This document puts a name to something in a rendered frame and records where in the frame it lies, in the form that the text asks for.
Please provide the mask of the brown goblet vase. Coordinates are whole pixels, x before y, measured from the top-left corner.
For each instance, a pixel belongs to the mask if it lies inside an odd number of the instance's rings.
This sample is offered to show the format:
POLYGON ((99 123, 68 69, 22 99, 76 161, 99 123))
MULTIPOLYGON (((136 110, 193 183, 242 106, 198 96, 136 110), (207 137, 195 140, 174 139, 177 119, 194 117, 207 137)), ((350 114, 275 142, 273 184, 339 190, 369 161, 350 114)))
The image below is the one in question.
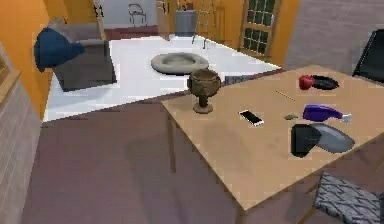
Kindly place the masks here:
POLYGON ((221 78, 213 70, 199 69, 191 73, 187 80, 190 93, 198 98, 193 110, 199 114, 208 114, 213 111, 213 106, 208 103, 208 98, 214 96, 221 87, 221 78))

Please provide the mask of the light wooden table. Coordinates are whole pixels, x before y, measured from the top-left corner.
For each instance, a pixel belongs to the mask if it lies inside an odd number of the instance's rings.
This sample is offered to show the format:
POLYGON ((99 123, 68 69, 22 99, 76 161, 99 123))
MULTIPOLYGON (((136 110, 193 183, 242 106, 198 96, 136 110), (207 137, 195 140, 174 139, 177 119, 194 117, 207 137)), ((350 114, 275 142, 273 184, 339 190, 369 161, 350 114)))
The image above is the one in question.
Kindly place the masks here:
POLYGON ((212 97, 213 111, 206 115, 193 111, 196 101, 192 95, 164 101, 168 125, 184 132, 236 200, 236 224, 245 224, 245 215, 252 208, 345 157, 320 148, 314 148, 304 158, 293 156, 293 124, 285 120, 286 115, 294 114, 298 116, 295 122, 300 122, 305 105, 324 104, 352 115, 350 123, 335 119, 328 123, 352 137, 357 146, 384 135, 384 85, 318 65, 225 86, 212 97), (302 75, 328 76, 339 87, 301 90, 302 75), (264 123, 253 126, 239 115, 244 110, 264 123))

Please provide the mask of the white-edged black phone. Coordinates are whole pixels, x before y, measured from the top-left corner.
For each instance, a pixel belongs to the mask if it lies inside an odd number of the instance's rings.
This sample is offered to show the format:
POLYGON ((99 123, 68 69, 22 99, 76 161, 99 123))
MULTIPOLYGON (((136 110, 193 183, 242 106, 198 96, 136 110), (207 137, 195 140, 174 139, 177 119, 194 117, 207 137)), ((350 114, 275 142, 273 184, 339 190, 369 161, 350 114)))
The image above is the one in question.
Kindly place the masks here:
POLYGON ((264 121, 261 118, 259 118, 249 110, 241 111, 239 115, 255 127, 262 125, 264 123, 264 121))

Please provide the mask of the grey bin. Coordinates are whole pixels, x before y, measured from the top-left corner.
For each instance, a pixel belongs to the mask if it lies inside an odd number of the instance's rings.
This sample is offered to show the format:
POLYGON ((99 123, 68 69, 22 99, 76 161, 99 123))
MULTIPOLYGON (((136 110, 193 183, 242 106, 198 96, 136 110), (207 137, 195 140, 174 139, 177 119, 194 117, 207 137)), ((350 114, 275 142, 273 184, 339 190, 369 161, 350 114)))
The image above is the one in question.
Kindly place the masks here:
POLYGON ((179 37, 191 37, 196 30, 196 11, 177 10, 174 13, 175 35, 179 37))

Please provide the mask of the wooden ladder shelf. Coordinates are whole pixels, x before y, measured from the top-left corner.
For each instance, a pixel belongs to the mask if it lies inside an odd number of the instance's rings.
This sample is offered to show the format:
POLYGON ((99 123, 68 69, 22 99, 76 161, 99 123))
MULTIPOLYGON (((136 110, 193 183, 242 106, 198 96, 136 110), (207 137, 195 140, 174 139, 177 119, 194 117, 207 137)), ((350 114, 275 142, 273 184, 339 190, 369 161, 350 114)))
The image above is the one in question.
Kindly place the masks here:
POLYGON ((196 28, 192 42, 197 36, 203 39, 202 48, 206 50, 210 42, 223 44, 224 5, 223 0, 194 0, 196 9, 196 28))

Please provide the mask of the thin wooden pencil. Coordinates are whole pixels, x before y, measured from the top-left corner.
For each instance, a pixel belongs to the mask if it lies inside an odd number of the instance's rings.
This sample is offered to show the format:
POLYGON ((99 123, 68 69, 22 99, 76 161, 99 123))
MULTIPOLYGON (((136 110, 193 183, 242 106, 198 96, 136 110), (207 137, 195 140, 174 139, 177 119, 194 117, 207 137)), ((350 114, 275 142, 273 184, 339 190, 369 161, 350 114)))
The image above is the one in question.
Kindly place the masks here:
POLYGON ((285 97, 285 98, 288 98, 288 99, 290 99, 290 100, 292 100, 292 101, 295 101, 295 99, 293 98, 293 97, 291 97, 291 96, 289 96, 289 95, 287 95, 287 94, 285 94, 285 93, 283 93, 283 92, 281 92, 281 91, 275 91, 277 94, 279 94, 279 95, 281 95, 281 96, 283 96, 283 97, 285 97))

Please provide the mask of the wooden glazed door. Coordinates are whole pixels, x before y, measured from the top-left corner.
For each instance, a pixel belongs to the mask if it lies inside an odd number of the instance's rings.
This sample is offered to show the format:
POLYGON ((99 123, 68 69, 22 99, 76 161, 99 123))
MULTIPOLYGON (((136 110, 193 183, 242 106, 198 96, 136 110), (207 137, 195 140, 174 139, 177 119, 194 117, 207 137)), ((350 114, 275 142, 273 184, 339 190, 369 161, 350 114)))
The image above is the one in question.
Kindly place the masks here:
POLYGON ((270 62, 282 0, 244 0, 238 51, 270 62))

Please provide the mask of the black box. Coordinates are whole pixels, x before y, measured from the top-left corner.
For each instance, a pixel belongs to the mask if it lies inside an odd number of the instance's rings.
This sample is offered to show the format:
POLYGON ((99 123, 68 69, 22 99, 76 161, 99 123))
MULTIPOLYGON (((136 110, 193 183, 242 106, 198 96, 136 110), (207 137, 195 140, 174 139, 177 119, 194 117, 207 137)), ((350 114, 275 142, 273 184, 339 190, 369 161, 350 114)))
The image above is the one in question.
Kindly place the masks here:
POLYGON ((291 128, 291 154, 295 157, 305 157, 316 146, 322 134, 308 124, 295 124, 291 128))

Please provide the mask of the red mug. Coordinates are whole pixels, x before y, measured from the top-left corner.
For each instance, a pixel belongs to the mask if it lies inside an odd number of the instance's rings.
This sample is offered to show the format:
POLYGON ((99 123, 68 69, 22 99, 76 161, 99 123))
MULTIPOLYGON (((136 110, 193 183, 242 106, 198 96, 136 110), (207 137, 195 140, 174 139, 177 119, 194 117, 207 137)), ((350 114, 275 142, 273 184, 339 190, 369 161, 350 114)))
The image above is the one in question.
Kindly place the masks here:
POLYGON ((299 77, 299 88, 301 90, 310 89, 315 83, 315 79, 309 75, 302 75, 299 77))

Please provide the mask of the purple spray bottle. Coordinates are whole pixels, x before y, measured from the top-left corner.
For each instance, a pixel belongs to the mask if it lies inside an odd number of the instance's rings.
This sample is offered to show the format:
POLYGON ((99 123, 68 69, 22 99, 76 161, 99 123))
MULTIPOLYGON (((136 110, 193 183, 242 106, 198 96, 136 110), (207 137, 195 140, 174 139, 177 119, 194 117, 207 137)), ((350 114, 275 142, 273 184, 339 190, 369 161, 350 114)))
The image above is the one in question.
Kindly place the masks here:
POLYGON ((302 117, 313 122, 324 122, 329 118, 339 119, 345 123, 352 121, 351 114, 343 114, 334 108, 319 104, 306 105, 302 117))

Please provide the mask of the black plate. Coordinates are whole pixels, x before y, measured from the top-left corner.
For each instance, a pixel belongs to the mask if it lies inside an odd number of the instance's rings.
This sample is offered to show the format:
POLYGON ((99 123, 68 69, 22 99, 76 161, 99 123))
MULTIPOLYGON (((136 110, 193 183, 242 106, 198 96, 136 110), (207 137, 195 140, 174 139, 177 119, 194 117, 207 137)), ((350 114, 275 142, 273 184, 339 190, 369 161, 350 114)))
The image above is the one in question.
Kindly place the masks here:
POLYGON ((339 83, 331 77, 313 75, 313 78, 314 78, 314 84, 312 85, 313 88, 320 89, 320 90, 333 90, 339 87, 339 83))

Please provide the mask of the dark blue cushion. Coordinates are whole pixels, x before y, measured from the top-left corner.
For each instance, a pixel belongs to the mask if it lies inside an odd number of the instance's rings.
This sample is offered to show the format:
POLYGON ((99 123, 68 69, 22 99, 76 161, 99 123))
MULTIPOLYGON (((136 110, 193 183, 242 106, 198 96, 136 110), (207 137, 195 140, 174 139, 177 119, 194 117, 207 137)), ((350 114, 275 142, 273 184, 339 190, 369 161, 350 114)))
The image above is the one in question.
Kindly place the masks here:
POLYGON ((33 53, 35 64, 40 72, 74 59, 85 52, 80 43, 70 43, 58 31, 45 27, 37 35, 33 53))

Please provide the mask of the grey patterned chair cushion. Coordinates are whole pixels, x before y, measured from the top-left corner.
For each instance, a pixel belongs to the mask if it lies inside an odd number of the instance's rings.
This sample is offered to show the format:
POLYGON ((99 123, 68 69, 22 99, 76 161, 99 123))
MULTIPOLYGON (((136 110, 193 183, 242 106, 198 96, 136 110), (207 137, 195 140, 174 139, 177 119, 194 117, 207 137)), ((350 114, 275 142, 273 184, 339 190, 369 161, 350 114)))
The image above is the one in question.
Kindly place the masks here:
POLYGON ((326 172, 319 179, 313 207, 344 224, 384 224, 384 192, 373 193, 326 172))

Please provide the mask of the black chair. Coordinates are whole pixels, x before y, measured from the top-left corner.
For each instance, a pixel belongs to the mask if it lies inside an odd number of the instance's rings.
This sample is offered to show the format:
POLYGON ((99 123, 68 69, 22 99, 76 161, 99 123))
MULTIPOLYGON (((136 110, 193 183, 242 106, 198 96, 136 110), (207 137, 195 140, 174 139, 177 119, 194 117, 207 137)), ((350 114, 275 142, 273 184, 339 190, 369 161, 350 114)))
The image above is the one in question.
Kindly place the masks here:
POLYGON ((384 83, 384 29, 372 32, 353 75, 384 83))

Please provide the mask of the wooden framed picture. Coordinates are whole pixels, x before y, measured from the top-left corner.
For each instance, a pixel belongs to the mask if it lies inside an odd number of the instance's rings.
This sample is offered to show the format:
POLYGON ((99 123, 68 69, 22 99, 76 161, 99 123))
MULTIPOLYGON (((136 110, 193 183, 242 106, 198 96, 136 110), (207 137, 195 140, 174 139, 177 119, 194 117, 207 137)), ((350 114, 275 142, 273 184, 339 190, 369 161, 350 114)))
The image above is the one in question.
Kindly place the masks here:
POLYGON ((20 77, 3 44, 0 42, 0 107, 6 102, 7 97, 20 77))

